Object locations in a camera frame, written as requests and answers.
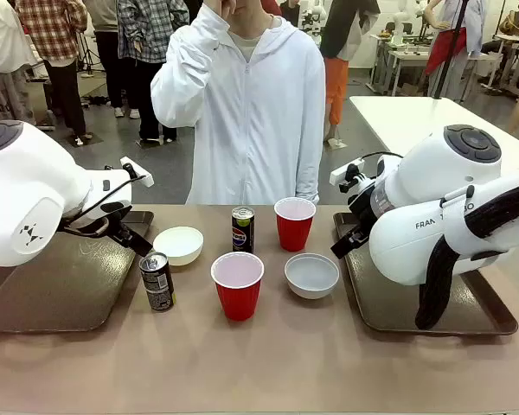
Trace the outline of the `person's right hand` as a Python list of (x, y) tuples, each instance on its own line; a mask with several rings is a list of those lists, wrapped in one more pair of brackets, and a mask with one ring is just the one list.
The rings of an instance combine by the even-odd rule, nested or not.
[(237, 5), (236, 0), (204, 0), (203, 3), (223, 20), (227, 20), (234, 13)]

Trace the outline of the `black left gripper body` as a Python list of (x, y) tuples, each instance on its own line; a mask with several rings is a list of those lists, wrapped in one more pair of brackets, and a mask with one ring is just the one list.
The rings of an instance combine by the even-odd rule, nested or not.
[(100, 205), (100, 210), (106, 215), (103, 217), (105, 224), (99, 229), (100, 237), (111, 239), (131, 239), (132, 230), (123, 222), (124, 217), (131, 211), (132, 205), (121, 201), (105, 202)]

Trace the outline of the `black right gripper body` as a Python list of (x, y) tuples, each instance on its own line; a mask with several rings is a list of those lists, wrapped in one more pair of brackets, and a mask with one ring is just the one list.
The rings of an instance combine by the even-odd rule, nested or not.
[(350, 196), (348, 199), (349, 210), (357, 219), (356, 228), (363, 236), (369, 235), (377, 221), (377, 216), (371, 207), (371, 194), (374, 188), (375, 185), (371, 184), (357, 195)]

